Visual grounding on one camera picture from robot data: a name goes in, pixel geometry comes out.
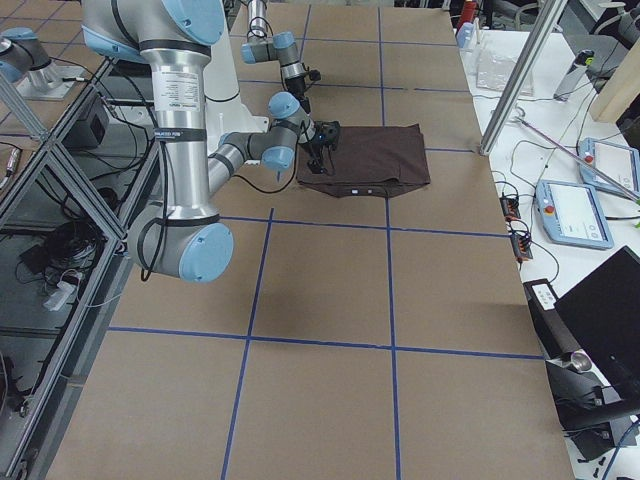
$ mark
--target folded cloth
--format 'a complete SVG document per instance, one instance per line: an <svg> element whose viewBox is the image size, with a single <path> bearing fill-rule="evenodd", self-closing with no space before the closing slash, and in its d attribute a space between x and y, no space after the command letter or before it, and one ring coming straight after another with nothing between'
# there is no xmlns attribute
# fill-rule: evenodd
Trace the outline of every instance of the folded cloth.
<svg viewBox="0 0 640 480"><path fill-rule="evenodd" d="M326 173L307 168L309 155L299 149L300 185L334 197L395 197L431 182L424 138L410 127L342 127L335 152L324 152Z"/></svg>

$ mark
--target black monitor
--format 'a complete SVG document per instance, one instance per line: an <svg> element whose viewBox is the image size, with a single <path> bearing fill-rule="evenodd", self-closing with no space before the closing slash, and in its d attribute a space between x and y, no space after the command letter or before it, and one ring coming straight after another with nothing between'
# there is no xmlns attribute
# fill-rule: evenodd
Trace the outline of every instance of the black monitor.
<svg viewBox="0 0 640 480"><path fill-rule="evenodd" d="M640 258L623 247L555 308L622 398L640 397Z"/></svg>

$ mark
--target white table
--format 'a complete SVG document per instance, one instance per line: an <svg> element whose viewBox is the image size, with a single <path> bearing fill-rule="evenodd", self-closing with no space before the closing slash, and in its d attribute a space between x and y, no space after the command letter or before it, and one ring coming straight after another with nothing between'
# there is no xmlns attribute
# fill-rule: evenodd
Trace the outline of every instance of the white table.
<svg viewBox="0 0 640 480"><path fill-rule="evenodd" d="M525 32L484 31L482 33L485 35L485 39L482 41L481 47L477 47L478 49L490 49L500 55L509 57L517 57L519 55L528 35ZM499 97L500 93L476 86L477 75L474 68L474 60L478 58L477 51L461 52L461 55L467 71L469 88L474 95L474 106L478 122L484 132L491 117L491 112L498 103L497 97ZM580 139L585 137L601 139L618 134L612 137L610 141L626 145L624 137L619 134L615 124L597 123L589 115L586 115L591 99L595 95L595 91L586 77L578 83L578 87L584 86L575 91L565 103L555 100L530 101L553 97L553 93L571 64L573 57L574 54L571 52L564 37L559 33L552 34L547 41L542 56L538 59L532 71L533 96L522 95L520 97L521 101L518 102L518 106L524 108L526 112L527 121L551 138L567 146L576 144L583 120L585 122ZM544 139L525 126L508 124L491 152L490 161L496 181L506 180L515 185L521 195L530 195L533 193L532 187L516 178L509 171L512 152L516 144L521 140L549 146ZM541 175L544 179L582 183L577 164L568 155L559 150L552 153L552 150L545 150L531 144L521 144L515 153L514 172L534 185ZM544 165L547 162L548 168L545 169ZM505 187L503 184L496 184L496 187L499 194L502 192L503 187L505 188L505 193L513 192L509 186ZM638 206L632 202L604 193L599 193L598 195L607 216L627 217L638 215ZM635 228L637 221L610 221L609 228L613 235L615 246L610 250L599 251L551 243L542 229L538 212L532 212L531 209L532 197L521 197L521 216L531 228L533 240L551 251L560 264L558 277L553 282L554 289L559 296L570 290L622 246L628 245L633 251L640 253L640 231ZM534 259L523 263L520 272L522 281L539 278L551 279L556 272L554 260L535 245L532 249ZM568 441L567 447L572 458L576 477L593 478L592 474L595 468L599 466L597 461L591 462L591 464L580 464L577 462L580 454L575 445ZM603 472L604 468L600 467L600 478ZM640 478L639 447L621 450L607 478L615 479L616 476Z"/></svg>

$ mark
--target red object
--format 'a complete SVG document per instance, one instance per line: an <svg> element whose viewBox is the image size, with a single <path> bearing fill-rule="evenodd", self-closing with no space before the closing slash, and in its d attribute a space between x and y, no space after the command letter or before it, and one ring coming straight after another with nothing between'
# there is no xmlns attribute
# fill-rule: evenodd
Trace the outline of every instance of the red object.
<svg viewBox="0 0 640 480"><path fill-rule="evenodd" d="M460 31L460 27L462 27L466 22L473 22L473 17L476 16L476 7L477 4L474 1L467 0L464 2L456 30Z"/></svg>

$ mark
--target white label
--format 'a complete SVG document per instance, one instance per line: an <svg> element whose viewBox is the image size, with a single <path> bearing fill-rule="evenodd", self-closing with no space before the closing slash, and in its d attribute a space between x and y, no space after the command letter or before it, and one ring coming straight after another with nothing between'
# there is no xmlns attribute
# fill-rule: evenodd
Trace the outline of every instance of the white label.
<svg viewBox="0 0 640 480"><path fill-rule="evenodd" d="M600 142L596 143L595 150L596 167L599 170L629 190L636 188L633 182L633 167L629 150ZM596 177L596 181L608 183L600 177Z"/></svg>
<svg viewBox="0 0 640 480"><path fill-rule="evenodd" d="M545 284L534 285L533 293L536 295L536 298L542 305L542 308L545 310L553 310L554 305L556 304L556 297L553 296L551 290L549 290L549 286Z"/></svg>
<svg viewBox="0 0 640 480"><path fill-rule="evenodd" d="M551 195L562 235L602 241L600 224L586 188L551 185Z"/></svg>
<svg viewBox="0 0 640 480"><path fill-rule="evenodd" d="M153 72L153 100L158 111L199 112L198 75L187 72Z"/></svg>

